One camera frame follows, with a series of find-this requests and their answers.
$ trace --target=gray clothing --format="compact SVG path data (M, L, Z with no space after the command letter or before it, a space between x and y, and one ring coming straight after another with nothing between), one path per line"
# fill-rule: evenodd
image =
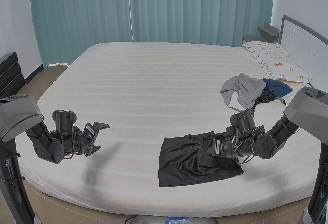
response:
M245 109L252 108L254 100L261 96L263 89L266 87L262 79L250 78L244 73L240 73L226 81L220 93L223 96L223 102L229 106L231 95L234 91L238 93L238 102Z

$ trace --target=floral pillow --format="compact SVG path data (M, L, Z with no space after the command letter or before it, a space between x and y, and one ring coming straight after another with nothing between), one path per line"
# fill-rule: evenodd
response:
M270 79L309 83L311 78L279 43L248 42L243 44L263 67Z

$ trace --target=floor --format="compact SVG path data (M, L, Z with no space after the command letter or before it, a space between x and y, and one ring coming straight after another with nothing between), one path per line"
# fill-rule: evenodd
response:
M67 66L49 66L42 70L19 93L33 94L36 101L65 71ZM24 181L26 193L34 210L43 224L124 224L129 215L112 214L83 208L53 197L47 197L27 181ZM219 224L297 224L310 198L296 201L275 209L215 218ZM14 224L15 221L0 192L0 216L2 224Z

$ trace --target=blue clothing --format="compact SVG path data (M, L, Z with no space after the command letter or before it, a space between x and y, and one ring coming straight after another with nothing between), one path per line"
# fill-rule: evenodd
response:
M279 80L263 78L263 81L275 96L283 97L292 91L289 85L286 85Z

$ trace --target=blue sticker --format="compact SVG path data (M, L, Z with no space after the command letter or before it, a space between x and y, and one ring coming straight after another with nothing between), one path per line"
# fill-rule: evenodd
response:
M168 218L165 224L190 224L187 218Z

